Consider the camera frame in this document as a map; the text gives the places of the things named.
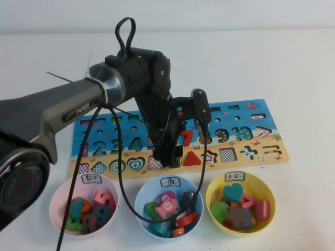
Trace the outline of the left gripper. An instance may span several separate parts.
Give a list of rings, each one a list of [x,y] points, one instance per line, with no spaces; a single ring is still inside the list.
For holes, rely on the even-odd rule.
[[[178,126],[173,118],[175,111],[172,101],[169,91],[136,93],[136,103],[155,146],[152,156],[168,168],[180,167],[183,158],[183,146],[176,145]]]

